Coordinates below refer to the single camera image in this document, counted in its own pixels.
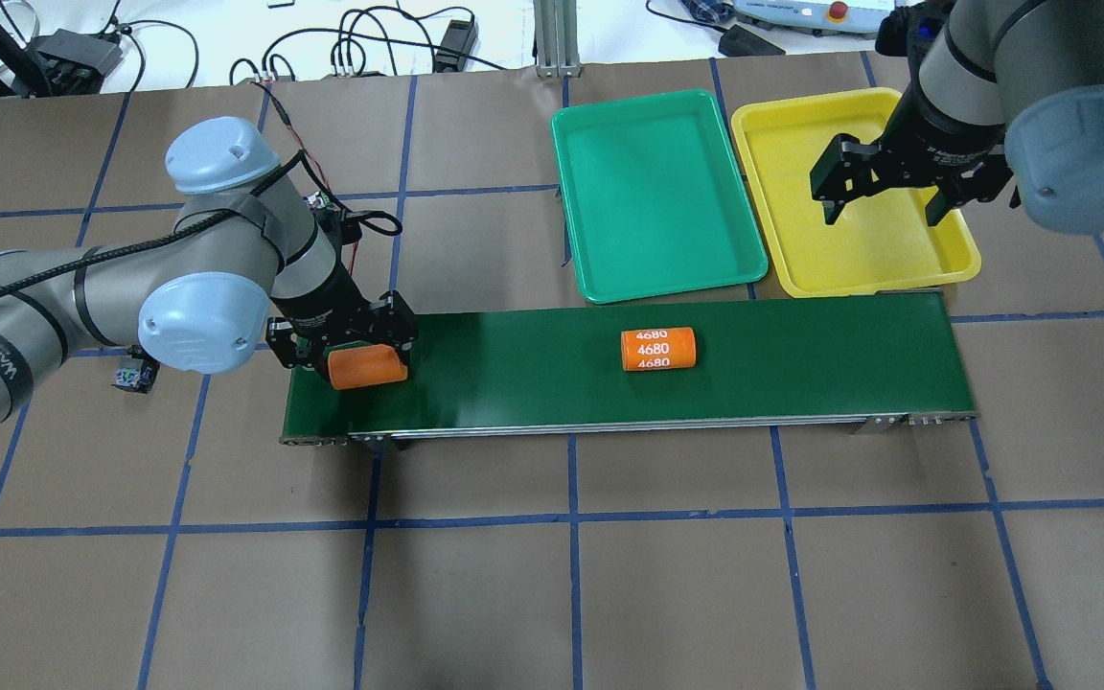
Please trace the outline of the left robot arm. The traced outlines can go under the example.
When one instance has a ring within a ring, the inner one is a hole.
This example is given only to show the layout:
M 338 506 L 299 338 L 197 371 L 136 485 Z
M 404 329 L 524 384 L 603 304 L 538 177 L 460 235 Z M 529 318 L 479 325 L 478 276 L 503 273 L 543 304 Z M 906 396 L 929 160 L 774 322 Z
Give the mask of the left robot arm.
M 237 117 L 197 123 L 164 162 L 185 197 L 168 235 L 0 252 L 0 424 L 98 344 L 134 351 L 124 388 L 150 367 L 236 370 L 261 339 L 337 389 L 406 379 L 415 311 L 399 291 L 368 300 L 342 259 L 359 227 L 399 236 L 397 217 L 346 208 L 307 149 L 282 161 Z

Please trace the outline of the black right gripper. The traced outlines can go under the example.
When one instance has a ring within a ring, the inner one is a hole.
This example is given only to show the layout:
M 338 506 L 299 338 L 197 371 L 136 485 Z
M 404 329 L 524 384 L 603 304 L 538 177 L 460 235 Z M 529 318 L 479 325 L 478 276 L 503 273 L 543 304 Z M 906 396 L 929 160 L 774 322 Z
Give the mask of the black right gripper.
M 990 202 L 1011 182 L 1001 149 L 1004 126 L 960 123 L 934 106 L 923 91 L 906 91 L 875 144 L 838 134 L 809 174 L 810 193 L 828 226 L 860 197 L 887 189 L 937 192 L 924 209 L 928 227 L 970 201 Z

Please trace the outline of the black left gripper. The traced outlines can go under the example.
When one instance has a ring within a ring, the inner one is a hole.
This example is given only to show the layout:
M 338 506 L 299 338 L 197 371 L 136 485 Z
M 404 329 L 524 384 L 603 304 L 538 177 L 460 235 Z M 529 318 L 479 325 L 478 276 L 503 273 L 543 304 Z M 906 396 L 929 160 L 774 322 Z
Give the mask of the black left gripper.
M 272 297 L 270 302 L 280 315 L 267 320 L 264 341 L 286 370 L 310 371 L 330 384 L 326 349 L 350 342 L 388 346 L 403 367 L 411 365 L 418 319 L 399 291 L 385 291 L 371 302 L 349 270 L 333 269 L 311 291 Z

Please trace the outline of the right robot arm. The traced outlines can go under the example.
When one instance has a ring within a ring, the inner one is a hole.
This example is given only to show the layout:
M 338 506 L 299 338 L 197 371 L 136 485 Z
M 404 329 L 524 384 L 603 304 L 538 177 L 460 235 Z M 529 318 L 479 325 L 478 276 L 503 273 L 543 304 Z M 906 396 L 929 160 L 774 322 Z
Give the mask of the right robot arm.
M 923 1 L 878 28 L 907 91 L 872 144 L 834 136 L 810 173 L 834 224 L 847 202 L 934 188 L 933 226 L 1009 201 L 1040 227 L 1104 232 L 1104 1 Z

